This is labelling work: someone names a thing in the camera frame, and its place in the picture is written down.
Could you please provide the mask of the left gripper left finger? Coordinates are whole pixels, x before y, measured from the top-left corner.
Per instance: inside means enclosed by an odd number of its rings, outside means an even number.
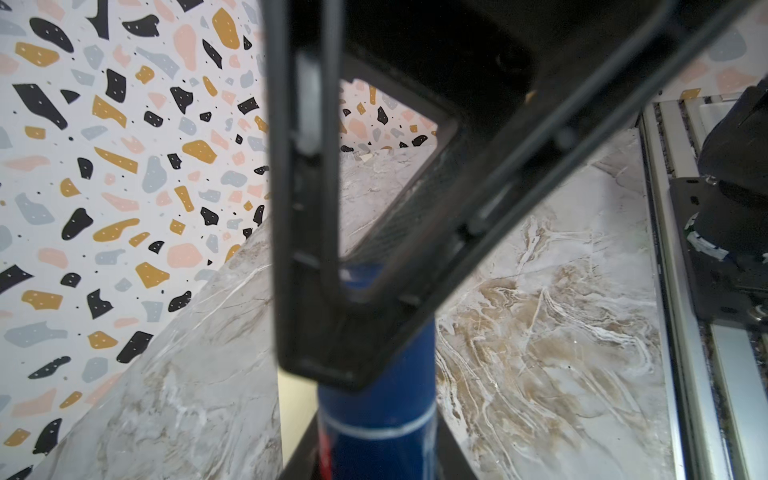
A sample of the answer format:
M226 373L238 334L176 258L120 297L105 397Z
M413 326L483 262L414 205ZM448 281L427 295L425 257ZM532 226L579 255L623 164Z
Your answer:
M278 479L320 480L318 450L317 415L314 415Z

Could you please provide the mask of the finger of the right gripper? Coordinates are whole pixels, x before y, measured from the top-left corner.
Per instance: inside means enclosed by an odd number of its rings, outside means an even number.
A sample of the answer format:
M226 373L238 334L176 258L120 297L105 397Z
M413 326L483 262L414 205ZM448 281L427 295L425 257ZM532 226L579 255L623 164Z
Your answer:
M374 382L528 212L745 1L266 1L280 366ZM437 146L340 251L340 83L425 114Z

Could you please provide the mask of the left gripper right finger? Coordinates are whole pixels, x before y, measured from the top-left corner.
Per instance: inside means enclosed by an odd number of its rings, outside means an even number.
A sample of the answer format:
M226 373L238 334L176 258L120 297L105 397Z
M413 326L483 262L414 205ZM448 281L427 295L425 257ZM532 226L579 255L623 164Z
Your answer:
M441 413L437 414L436 478L438 480L476 480L465 454Z

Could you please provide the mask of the cream envelope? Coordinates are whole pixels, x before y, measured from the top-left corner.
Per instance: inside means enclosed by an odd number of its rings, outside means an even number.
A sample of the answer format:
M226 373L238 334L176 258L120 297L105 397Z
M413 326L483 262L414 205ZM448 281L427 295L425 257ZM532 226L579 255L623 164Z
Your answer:
M282 369L277 372L283 466L296 450L317 410L317 384Z

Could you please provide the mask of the blue white glue stick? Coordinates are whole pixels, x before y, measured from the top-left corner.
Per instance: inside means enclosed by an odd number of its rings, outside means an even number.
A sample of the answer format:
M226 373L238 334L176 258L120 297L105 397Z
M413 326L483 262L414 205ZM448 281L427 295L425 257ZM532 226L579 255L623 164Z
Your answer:
M435 318L431 316L365 389L318 388L322 479L436 477L435 356Z

